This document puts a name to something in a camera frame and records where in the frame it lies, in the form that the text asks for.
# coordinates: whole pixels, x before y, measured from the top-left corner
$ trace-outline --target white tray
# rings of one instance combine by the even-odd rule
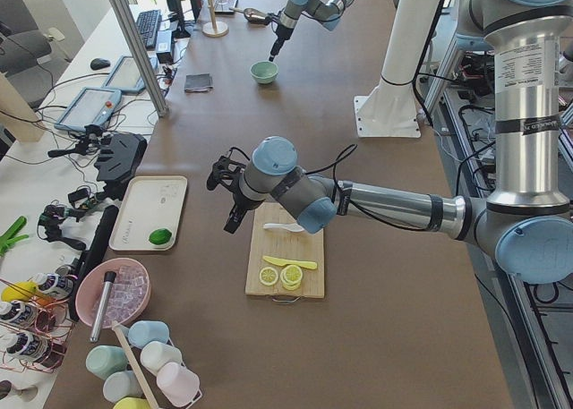
[[[184,176],[136,176],[127,187],[109,247],[114,251],[166,251],[175,244],[187,190]],[[171,239],[149,241],[151,232],[166,228]]]

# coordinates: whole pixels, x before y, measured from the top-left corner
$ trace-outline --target green bowl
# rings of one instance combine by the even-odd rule
[[[272,62],[258,62],[251,66],[251,76],[259,84],[270,84],[278,75],[278,66]]]

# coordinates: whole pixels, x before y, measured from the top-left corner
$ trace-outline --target wooden cutting board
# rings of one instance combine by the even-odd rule
[[[251,251],[247,269],[247,282],[244,291],[248,295],[293,295],[299,297],[324,297],[324,230],[316,234],[307,232],[291,233],[287,230],[264,230],[266,223],[294,223],[295,220],[278,203],[265,202],[255,210],[252,223]],[[280,283],[266,286],[259,281],[261,269],[273,267],[278,273],[281,267],[262,259],[263,255],[290,260],[316,261],[315,270],[303,268],[301,286],[288,291]]]

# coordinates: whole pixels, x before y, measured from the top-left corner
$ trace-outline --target pink bowl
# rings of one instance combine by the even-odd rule
[[[106,272],[113,270],[115,273],[117,273],[117,277],[115,278],[114,284],[122,282],[120,273],[120,269],[122,267],[136,268],[136,270],[134,271],[142,275],[143,279],[147,283],[147,288],[145,289],[145,293],[137,299],[137,306],[128,311],[124,315],[125,318],[123,318],[118,322],[120,322],[121,324],[126,324],[135,320],[137,317],[141,315],[143,310],[147,307],[151,297],[151,282],[150,282],[150,276],[147,273],[147,269],[145,269],[139,261],[136,261],[134,259],[128,259],[128,258],[111,259],[108,261],[104,261],[99,266],[94,268],[83,279],[83,281],[80,284],[80,288],[78,289],[78,293],[75,299],[75,309],[78,312],[78,316],[80,317],[81,322],[83,322],[88,326],[91,326],[93,324],[95,316],[94,306],[98,301],[99,297],[101,296],[101,291],[104,286],[104,275],[106,274]],[[110,327],[111,327],[110,325],[106,325],[106,323],[104,323],[104,328],[110,328]]]

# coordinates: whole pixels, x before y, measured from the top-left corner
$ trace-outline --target keyboard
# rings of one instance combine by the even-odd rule
[[[144,11],[137,16],[135,25],[140,31],[141,40],[147,49],[155,49],[159,24],[161,24],[161,11],[159,9]]]

